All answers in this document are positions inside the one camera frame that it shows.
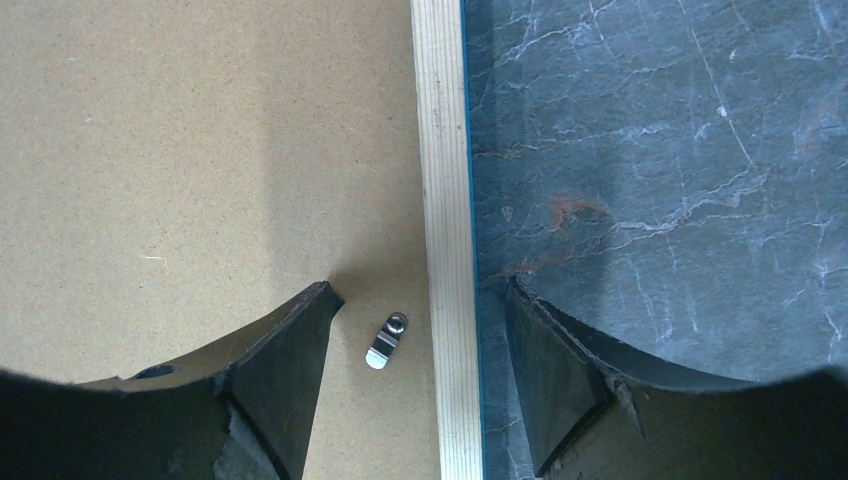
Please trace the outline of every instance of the wooden strip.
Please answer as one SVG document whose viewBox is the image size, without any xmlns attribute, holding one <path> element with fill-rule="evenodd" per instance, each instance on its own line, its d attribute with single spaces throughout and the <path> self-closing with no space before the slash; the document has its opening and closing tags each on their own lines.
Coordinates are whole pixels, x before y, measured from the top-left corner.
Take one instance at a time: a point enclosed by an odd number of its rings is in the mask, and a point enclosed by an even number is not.
<svg viewBox="0 0 848 480">
<path fill-rule="evenodd" d="M 460 0 L 411 0 L 442 480 L 482 480 Z"/>
</svg>

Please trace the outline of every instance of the screw hole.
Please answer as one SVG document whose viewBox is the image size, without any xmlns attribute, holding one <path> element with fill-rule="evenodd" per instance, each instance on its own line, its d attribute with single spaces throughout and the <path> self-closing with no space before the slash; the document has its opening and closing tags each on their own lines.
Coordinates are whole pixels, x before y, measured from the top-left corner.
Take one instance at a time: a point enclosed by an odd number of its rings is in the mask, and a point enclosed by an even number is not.
<svg viewBox="0 0 848 480">
<path fill-rule="evenodd" d="M 164 377 L 165 375 L 168 375 L 170 373 L 174 373 L 174 370 L 176 370 L 176 369 L 174 367 L 172 367 L 171 365 L 154 365 L 152 367 L 145 368 L 144 370 L 138 372 L 133 377 L 133 379 L 137 380 L 137 379 L 140 379 L 140 378 Z"/>
</svg>

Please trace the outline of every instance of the metal clip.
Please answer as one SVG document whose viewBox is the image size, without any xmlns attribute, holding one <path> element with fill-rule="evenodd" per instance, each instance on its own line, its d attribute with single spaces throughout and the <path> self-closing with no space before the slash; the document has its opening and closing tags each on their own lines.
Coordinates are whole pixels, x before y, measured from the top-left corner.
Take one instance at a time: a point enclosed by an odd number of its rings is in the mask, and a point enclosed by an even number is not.
<svg viewBox="0 0 848 480">
<path fill-rule="evenodd" d="M 365 355 L 365 362 L 371 368 L 381 370 L 386 366 L 408 324 L 409 322 L 402 313 L 389 315 L 389 319 L 383 324 L 383 328 L 377 333 L 377 338 L 374 339 L 374 343 L 371 344 L 371 348 Z"/>
</svg>

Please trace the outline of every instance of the marble veining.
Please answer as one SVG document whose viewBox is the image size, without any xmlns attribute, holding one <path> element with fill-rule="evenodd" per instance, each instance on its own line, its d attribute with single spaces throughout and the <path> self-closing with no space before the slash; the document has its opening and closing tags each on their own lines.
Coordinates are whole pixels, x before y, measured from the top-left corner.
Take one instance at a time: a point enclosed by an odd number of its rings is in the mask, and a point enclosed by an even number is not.
<svg viewBox="0 0 848 480">
<path fill-rule="evenodd" d="M 513 274 L 707 372 L 848 360 L 848 4 L 466 0 L 465 18 L 489 478 L 532 478 Z"/>
</svg>

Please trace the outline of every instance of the cardboard surface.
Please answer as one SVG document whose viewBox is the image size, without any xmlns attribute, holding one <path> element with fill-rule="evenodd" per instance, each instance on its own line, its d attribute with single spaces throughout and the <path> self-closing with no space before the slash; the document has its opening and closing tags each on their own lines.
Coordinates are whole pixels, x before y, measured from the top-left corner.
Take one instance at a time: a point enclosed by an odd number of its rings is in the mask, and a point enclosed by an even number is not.
<svg viewBox="0 0 848 480">
<path fill-rule="evenodd" d="M 0 365 L 130 376 L 330 278 L 305 478 L 436 478 L 409 25 L 405 1 L 0 6 Z"/>
</svg>

